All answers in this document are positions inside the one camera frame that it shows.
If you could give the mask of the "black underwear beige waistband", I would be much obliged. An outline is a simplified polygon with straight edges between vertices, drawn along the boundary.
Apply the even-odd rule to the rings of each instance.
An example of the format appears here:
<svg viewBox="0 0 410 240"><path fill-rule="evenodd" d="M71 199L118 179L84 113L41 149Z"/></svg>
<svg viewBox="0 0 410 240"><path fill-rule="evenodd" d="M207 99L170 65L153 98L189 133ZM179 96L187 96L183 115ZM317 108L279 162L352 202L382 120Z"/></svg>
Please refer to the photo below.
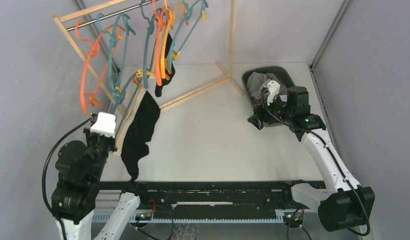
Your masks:
<svg viewBox="0 0 410 240"><path fill-rule="evenodd" d="M150 153L147 143L152 140L160 114L160 106L153 96L142 88L117 135L117 150L113 154L121 158L133 182L139 176L139 160Z"/></svg>

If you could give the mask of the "slate blue clip hanger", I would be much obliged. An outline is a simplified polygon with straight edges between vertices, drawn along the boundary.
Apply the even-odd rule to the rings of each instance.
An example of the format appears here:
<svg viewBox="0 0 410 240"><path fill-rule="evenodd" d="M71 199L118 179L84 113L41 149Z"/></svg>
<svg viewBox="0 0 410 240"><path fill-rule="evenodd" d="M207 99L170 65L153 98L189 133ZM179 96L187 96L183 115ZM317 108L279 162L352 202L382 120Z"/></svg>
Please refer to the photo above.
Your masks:
<svg viewBox="0 0 410 240"><path fill-rule="evenodd" d="M143 75L144 71L138 69L122 85L117 85L116 82L110 83L109 86L112 87L111 94L115 100L115 104L110 110L111 114L115 114L119 107L123 107L126 99L130 99L129 105L131 104L137 91L144 87L142 83Z"/></svg>

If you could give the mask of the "teal hanger front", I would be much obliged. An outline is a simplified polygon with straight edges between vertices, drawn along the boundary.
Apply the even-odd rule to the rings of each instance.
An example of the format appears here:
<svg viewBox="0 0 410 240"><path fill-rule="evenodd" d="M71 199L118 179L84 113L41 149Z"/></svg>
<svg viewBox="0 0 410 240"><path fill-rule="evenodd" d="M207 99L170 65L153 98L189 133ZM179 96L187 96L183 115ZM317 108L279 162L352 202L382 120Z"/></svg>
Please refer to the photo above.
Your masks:
<svg viewBox="0 0 410 240"><path fill-rule="evenodd" d="M130 17L126 13L119 13L109 29L102 26L103 13L96 15L96 26L100 32L108 36L108 87L111 99L116 106L123 103L126 98L126 84L123 83L124 64L127 58L129 37L136 35L130 25Z"/></svg>

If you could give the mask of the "orange clip hanger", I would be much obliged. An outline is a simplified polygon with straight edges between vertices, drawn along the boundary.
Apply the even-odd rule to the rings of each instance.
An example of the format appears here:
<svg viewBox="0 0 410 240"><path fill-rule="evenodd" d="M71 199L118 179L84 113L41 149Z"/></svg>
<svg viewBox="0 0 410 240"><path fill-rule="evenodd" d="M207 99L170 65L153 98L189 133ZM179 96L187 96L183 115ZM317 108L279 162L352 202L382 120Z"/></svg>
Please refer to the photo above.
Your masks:
<svg viewBox="0 0 410 240"><path fill-rule="evenodd" d="M81 75L81 84L80 84L80 105L81 105L81 109L83 113L87 115L89 113L88 105L92 105L93 107L98 106L100 108L103 106L103 104L99 100L96 99L96 94L103 83L105 73L109 68L109 63L106 64L101 77L98 77L98 83L97 83L95 90L91 93L85 92L85 82L86 82L87 70L91 67L90 60L91 58L96 57L98 52L101 50L99 41L102 39L103 33L99 34L99 36L96 38L94 42L90 41L87 38L82 38L79 34L79 27L81 26L82 23L84 22L80 20L75 24L75 34L80 41L87 42L90 45L90 51L84 60L84 69Z"/></svg>

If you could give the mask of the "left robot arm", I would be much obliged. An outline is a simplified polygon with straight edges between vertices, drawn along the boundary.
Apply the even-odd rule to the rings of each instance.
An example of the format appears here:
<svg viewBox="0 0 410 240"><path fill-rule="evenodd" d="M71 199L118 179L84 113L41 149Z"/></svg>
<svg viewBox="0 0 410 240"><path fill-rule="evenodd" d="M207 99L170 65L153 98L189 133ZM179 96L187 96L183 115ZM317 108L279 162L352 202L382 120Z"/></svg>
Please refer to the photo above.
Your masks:
<svg viewBox="0 0 410 240"><path fill-rule="evenodd" d="M109 153L115 149L115 138L87 128L83 131L87 143L73 140L64 144L55 164L58 182L51 196L51 212L62 240L92 238L91 227L101 176ZM136 208L148 205L150 196L145 189L145 184L139 182L124 184L116 209L95 239L120 239Z"/></svg>

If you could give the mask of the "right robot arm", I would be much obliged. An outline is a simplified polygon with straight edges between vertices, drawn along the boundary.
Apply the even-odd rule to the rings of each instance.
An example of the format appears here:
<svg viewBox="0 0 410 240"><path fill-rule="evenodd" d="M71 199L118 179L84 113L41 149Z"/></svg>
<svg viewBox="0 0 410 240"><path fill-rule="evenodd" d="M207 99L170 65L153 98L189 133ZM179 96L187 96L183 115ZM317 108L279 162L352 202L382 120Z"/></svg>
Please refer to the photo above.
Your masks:
<svg viewBox="0 0 410 240"><path fill-rule="evenodd" d="M299 181L282 194L288 208L303 204L316 211L328 232L347 229L359 236L371 232L370 215L375 193L352 175L334 148L322 118L311 112L309 92L303 86L287 89L286 99L277 84L261 86L256 96L257 120L269 120L289 128L311 155L324 181L326 191Z"/></svg>

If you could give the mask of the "black hanging underwear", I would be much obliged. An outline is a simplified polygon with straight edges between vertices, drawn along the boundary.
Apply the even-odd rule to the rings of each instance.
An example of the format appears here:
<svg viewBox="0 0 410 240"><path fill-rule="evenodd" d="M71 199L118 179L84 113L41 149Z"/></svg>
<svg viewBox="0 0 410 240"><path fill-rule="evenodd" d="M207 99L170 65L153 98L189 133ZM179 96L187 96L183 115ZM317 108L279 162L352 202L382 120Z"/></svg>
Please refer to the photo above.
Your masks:
<svg viewBox="0 0 410 240"><path fill-rule="evenodd" d="M162 96L162 90L164 86L167 86L171 83L173 77L176 74L176 69L174 66L171 67L171 70L167 68L167 58L170 52L170 46L173 42L173 38L170 34L167 35L166 43L165 43L165 51L164 51L164 75L161 75L161 85L156 84L155 86L155 96L157 98Z"/></svg>

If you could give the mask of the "orange hanger on rack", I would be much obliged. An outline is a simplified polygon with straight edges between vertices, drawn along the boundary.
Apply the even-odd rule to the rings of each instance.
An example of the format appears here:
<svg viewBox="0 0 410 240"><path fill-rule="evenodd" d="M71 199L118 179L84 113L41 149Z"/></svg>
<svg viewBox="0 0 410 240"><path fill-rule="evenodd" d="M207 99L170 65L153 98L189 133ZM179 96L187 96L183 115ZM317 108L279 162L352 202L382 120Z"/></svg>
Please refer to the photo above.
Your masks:
<svg viewBox="0 0 410 240"><path fill-rule="evenodd" d="M155 76L156 76L156 84L161 87L163 85L163 73L161 73L161 52L162 52L162 40L161 40L161 33L163 31L163 27L166 25L166 21L164 17L166 16L166 8L161 9L158 12L156 7L155 0L152 1L152 8L155 14L155 20L157 21L157 30L156 30L156 39L155 39Z"/></svg>

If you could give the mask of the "yellow hanger on rack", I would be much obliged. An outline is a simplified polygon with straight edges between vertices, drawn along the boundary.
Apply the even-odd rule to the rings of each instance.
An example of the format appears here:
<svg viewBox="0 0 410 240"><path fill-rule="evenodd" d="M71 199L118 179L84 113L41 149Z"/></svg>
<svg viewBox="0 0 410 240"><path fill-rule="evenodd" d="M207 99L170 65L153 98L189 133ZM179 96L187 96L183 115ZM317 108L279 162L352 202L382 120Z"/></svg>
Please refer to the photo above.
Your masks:
<svg viewBox="0 0 410 240"><path fill-rule="evenodd" d="M165 20L165 30L164 30L164 35L163 35L163 41L162 41L162 47L161 47L161 54L160 54L160 58L159 58L159 73L160 73L160 78L161 79L165 79L166 78L166 48L170 46L169 43L167 43L168 41L168 37L169 37L169 32L170 29L173 28L174 26L174 22L176 20L176 16L177 16L177 10L180 9L180 20L183 21L183 18L185 16L185 14L187 13L187 9L188 6L187 4L181 0L179 3L177 3L174 7L173 10L171 10L171 8L169 8L168 6L168 2L165 0L164 1L164 7L165 7L165 16L166 16L166 20Z"/></svg>

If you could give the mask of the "dark green laundry basket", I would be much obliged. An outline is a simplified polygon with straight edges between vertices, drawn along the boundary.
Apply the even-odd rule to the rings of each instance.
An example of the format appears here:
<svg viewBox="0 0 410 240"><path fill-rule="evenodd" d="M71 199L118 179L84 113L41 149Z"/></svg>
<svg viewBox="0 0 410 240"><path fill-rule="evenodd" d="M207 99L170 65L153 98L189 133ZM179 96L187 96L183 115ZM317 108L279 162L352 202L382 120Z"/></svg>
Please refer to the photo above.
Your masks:
<svg viewBox="0 0 410 240"><path fill-rule="evenodd" d="M282 68L282 67L280 67L280 66L265 66L265 67L259 67L259 68L251 69L251 70L248 70L248 71L244 72L244 73L242 74L241 81L242 81L244 90L245 90L245 92L247 93L248 101L249 101L249 104L250 104L250 106L251 106L251 108L252 108L252 111L253 111L253 106L254 106L255 104L257 104L257 103L263 103L263 102L262 102L262 98L261 98L261 94L260 94L260 100L252 100L252 99L250 98L249 93L248 93L248 90L247 90L247 81L248 81L249 76L252 74L252 72L258 72L258 73L263 73L263 74L265 74L265 73L273 73L279 80L281 80L282 84L284 84L287 88L293 87L293 86L295 85L294 82L293 82L293 80L292 80L292 78L291 78L290 75L288 74L288 72L287 72L284 68ZM280 97L281 97L283 100L285 100L286 97L287 97L287 95L280 95Z"/></svg>

